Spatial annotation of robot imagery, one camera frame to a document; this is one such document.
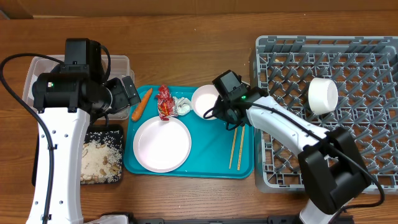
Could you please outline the red snack wrapper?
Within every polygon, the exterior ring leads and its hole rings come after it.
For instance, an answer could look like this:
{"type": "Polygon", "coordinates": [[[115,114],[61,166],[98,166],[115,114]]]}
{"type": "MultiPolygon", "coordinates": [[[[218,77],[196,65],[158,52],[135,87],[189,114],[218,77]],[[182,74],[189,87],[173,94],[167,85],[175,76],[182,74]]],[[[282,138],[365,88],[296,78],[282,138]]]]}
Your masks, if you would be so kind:
{"type": "Polygon", "coordinates": [[[167,85],[161,85],[158,91],[155,97],[157,99],[159,117],[162,121],[168,121],[170,117],[177,116],[175,102],[167,85]]]}

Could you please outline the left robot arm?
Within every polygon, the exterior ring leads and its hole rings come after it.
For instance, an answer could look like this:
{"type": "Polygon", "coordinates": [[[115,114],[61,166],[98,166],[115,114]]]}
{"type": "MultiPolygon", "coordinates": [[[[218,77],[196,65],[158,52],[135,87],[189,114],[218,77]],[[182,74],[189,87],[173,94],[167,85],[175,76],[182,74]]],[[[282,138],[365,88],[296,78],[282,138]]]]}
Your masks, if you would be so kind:
{"type": "Polygon", "coordinates": [[[57,72],[32,85],[32,110],[39,119],[35,192],[28,223],[83,223],[80,175],[88,126],[141,102],[130,76],[110,79],[105,46],[67,39],[57,72]]]}

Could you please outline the pink white bowl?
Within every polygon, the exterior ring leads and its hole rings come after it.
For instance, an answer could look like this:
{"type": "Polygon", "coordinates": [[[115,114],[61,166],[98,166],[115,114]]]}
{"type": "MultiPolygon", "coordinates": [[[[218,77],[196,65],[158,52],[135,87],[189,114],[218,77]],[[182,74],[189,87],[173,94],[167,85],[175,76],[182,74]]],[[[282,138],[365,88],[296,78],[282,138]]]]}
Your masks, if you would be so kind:
{"type": "Polygon", "coordinates": [[[199,87],[192,95],[192,106],[194,112],[203,118],[205,112],[214,107],[217,99],[218,92],[213,85],[203,85],[199,87]]]}

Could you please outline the large white plate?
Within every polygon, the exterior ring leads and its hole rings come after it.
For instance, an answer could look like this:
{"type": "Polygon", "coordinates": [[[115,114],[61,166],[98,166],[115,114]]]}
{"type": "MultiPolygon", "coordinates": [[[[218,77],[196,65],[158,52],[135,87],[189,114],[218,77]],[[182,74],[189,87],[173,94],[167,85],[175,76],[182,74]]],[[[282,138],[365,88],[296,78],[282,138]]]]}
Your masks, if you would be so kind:
{"type": "Polygon", "coordinates": [[[133,152],[140,165],[155,173],[179,168],[190,155],[192,138],[188,128],[177,118],[167,121],[153,117],[136,131],[133,152]]]}

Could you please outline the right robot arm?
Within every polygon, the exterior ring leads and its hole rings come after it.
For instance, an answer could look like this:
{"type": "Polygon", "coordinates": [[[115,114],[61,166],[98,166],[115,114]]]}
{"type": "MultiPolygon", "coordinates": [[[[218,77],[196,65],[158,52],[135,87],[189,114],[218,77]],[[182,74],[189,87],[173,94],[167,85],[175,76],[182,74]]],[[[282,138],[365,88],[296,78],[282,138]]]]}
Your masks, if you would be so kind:
{"type": "Polygon", "coordinates": [[[301,223],[332,223],[349,201],[371,184],[350,132],[315,126],[283,108],[260,88],[218,88],[213,115],[228,124],[247,124],[278,140],[297,157],[309,201],[301,223]]]}

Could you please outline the pale green bowl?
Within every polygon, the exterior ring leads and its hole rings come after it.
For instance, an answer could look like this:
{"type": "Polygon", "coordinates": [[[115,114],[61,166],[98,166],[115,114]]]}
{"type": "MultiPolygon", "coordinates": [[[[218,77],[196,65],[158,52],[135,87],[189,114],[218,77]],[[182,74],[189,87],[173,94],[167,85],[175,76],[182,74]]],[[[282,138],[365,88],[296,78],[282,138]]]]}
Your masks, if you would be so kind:
{"type": "Polygon", "coordinates": [[[308,103],[316,115],[326,114],[336,109],[338,89],[332,79],[314,78],[308,88],[308,103]]]}

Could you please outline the orange carrot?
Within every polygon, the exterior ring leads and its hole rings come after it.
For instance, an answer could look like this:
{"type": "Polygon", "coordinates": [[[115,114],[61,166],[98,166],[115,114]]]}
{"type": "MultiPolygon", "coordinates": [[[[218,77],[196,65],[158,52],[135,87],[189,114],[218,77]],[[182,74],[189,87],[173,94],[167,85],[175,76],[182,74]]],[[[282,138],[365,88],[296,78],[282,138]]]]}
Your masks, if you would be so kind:
{"type": "Polygon", "coordinates": [[[148,101],[150,100],[150,97],[151,97],[152,93],[153,93],[153,89],[152,88],[150,88],[145,93],[145,95],[142,98],[141,102],[137,105],[136,109],[132,113],[131,119],[133,121],[140,120],[140,118],[141,118],[141,116],[142,116],[142,114],[143,114],[143,112],[144,112],[144,110],[146,108],[146,105],[147,105],[148,101]]]}

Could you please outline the wooden chopstick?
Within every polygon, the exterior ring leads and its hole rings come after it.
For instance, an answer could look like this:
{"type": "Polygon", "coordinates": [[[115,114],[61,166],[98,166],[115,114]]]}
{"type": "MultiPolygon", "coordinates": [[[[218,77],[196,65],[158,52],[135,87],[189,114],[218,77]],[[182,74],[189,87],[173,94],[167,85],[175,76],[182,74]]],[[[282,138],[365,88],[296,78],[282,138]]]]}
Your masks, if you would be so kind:
{"type": "Polygon", "coordinates": [[[237,132],[238,132],[238,129],[237,128],[234,129],[233,143],[232,143],[232,146],[231,146],[231,154],[230,154],[230,158],[229,158],[229,169],[231,169],[232,162],[233,162],[234,148],[235,148],[235,144],[236,144],[237,132]]]}

